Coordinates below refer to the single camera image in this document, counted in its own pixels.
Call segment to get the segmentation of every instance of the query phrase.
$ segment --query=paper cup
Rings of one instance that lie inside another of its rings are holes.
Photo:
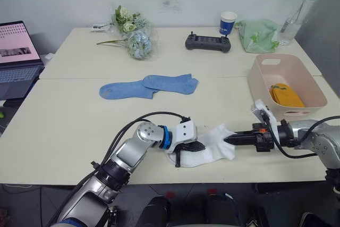
[[[229,35],[232,32],[237,14],[233,12],[221,13],[221,22],[219,25],[219,32],[222,35]]]

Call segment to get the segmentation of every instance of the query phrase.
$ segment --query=laptop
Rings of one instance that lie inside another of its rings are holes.
[[[23,98],[44,68],[23,21],[0,24],[0,100]]]

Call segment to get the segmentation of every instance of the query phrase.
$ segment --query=blue ring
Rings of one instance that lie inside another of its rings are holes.
[[[166,149],[171,144],[171,142],[169,141],[169,131],[168,131],[167,126],[164,126],[163,129],[165,133],[165,140],[164,140],[164,145],[162,149]]]

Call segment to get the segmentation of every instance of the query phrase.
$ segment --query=water bottle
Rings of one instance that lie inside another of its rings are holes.
[[[315,0],[301,0],[300,3],[293,8],[289,18],[285,21],[278,33],[280,45],[289,45],[295,37],[298,30],[305,22],[308,13]]]

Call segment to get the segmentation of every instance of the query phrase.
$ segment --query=remote controller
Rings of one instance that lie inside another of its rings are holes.
[[[185,41],[185,47],[188,50],[205,49],[205,50],[220,50],[224,53],[229,52],[230,42],[227,36],[225,37],[203,37],[197,36],[191,32]]]

